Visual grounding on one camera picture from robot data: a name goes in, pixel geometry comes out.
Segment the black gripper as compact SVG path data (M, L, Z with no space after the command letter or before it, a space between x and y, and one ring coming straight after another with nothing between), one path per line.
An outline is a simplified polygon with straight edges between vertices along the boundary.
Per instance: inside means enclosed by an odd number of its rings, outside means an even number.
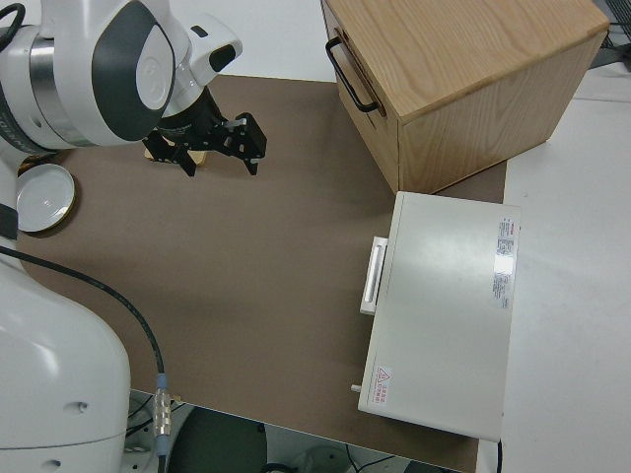
M156 128L142 143L155 161L177 164L189 177L194 177L197 169L191 153L207 151L242 160L249 174L256 176L267 139L254 116L244 112L233 120L203 123L198 119L175 128Z

